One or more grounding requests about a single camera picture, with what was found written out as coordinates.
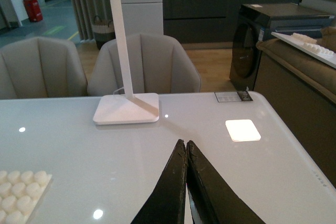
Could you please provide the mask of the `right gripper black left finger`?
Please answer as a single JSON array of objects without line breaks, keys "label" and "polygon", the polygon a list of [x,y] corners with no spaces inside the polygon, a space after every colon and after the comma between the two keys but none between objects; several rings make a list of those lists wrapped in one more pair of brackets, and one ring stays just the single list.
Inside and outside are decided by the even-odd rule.
[{"label": "right gripper black left finger", "polygon": [[179,139],[151,195],[132,223],[184,223],[187,155]]}]

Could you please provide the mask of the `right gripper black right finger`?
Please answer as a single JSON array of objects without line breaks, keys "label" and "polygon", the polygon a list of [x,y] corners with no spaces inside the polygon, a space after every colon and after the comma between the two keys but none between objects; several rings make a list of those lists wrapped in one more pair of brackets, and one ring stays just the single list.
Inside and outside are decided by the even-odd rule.
[{"label": "right gripper black right finger", "polygon": [[193,141],[187,143],[187,187],[194,223],[264,223]]}]

